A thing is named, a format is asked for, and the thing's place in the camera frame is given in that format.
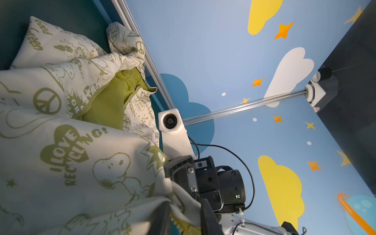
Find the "aluminium right frame post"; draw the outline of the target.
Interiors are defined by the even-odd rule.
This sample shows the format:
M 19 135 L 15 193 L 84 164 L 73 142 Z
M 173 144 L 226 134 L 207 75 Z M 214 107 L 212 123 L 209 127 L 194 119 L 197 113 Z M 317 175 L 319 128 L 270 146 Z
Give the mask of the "aluminium right frame post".
M 194 116 L 194 117 L 189 117 L 189 118 L 183 119 L 183 124 L 186 125 L 186 126 L 193 125 L 193 124 L 209 121 L 209 120 L 216 119 L 216 118 L 229 116 L 229 115 L 236 114 L 236 113 L 239 113 L 239 112 L 263 107 L 263 106 L 266 106 L 268 104 L 272 104 L 272 103 L 276 103 L 276 102 L 282 102 L 282 101 L 285 101 L 287 99 L 291 99 L 291 98 L 295 98 L 295 97 L 299 97 L 299 96 L 304 96 L 306 94 L 307 94 L 307 89 L 304 88 L 304 89 L 294 91 L 294 92 L 290 92 L 290 93 L 284 93 L 284 94 L 280 94 L 280 95 L 276 95 L 276 96 L 272 96 L 272 97 L 268 97 L 268 98 L 255 100 L 255 101 L 252 101 L 252 102 L 249 102 L 249 103 L 243 103 L 243 104 L 240 104 L 240 105 L 237 105 L 237 106 L 234 106 L 234 107 L 230 107 L 230 108 L 226 108 L 226 109 L 222 109 L 222 110 L 219 110 L 219 111 L 210 112 L 210 113 L 206 113 L 206 114 L 202 114 L 202 115 L 198 115 L 198 116 Z

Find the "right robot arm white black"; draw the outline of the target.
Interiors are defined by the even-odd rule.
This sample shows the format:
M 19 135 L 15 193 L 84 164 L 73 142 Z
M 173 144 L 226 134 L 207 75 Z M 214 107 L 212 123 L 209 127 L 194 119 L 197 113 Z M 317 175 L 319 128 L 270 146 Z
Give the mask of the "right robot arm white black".
M 182 156 L 164 166 L 165 176 L 203 205 L 200 228 L 178 218 L 172 221 L 183 235 L 296 235 L 289 222 L 273 227 L 240 217 L 246 210 L 241 173 L 229 166 L 215 166 L 213 158 L 195 160 Z

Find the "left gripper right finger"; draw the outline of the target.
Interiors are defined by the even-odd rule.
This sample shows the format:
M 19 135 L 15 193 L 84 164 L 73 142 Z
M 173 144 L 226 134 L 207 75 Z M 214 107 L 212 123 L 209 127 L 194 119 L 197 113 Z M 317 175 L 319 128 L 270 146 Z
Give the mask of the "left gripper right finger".
M 201 199 L 200 220 L 202 235 L 224 235 L 210 203 L 204 198 Z

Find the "aluminium back frame bar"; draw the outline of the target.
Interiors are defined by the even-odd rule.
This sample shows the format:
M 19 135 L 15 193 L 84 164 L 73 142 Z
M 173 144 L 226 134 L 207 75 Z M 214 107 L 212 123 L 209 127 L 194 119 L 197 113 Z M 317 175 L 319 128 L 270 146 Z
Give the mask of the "aluminium back frame bar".
M 127 26 L 127 28 L 129 28 L 130 30 L 136 32 L 137 34 L 139 34 L 141 36 L 141 39 L 143 40 L 144 42 L 144 49 L 145 49 L 145 52 L 144 52 L 144 55 L 145 55 L 145 65 L 148 69 L 148 71 L 150 72 L 150 75 L 151 77 L 153 78 L 153 81 L 155 82 L 156 86 L 158 87 L 160 93 L 161 93 L 161 96 L 164 100 L 164 102 L 166 103 L 167 107 L 169 109 L 174 109 L 175 108 L 175 105 L 167 91 L 167 88 L 162 80 L 162 77 L 160 76 L 160 73 L 158 72 L 157 70 L 157 67 L 148 51 L 148 48 L 146 46 L 146 42 L 145 40 L 143 39 L 141 33 L 140 33 L 140 30 L 138 29 L 137 27 L 137 24 L 131 14 L 131 11 L 126 3 L 125 0 L 112 0 L 112 3 L 114 5 L 114 7 L 116 8 L 116 11 L 118 13 L 118 15 L 120 16 L 122 22 Z

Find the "white green printed jacket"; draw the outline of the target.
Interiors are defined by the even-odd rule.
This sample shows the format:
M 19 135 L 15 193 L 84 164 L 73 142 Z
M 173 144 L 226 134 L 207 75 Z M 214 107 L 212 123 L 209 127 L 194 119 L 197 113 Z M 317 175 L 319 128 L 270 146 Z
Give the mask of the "white green printed jacket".
M 200 203 L 164 173 L 142 38 L 106 31 L 110 53 L 30 17 L 1 71 L 1 234 L 146 235 L 164 202 L 201 233 Z

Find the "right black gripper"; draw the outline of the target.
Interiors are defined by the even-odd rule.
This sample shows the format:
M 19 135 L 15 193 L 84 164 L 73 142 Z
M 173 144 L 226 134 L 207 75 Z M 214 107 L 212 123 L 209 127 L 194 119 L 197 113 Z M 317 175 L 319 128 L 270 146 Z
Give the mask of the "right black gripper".
M 208 200 L 214 212 L 223 209 L 224 202 L 212 157 L 198 160 L 189 155 L 177 157 L 164 166 L 164 172 L 193 199 Z

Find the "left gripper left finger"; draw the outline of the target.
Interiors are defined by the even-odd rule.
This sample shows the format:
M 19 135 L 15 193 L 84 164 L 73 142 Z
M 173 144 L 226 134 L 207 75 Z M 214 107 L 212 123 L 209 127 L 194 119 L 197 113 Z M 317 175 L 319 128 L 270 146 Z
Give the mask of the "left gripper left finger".
M 152 214 L 150 229 L 147 235 L 170 234 L 170 203 L 165 201 Z

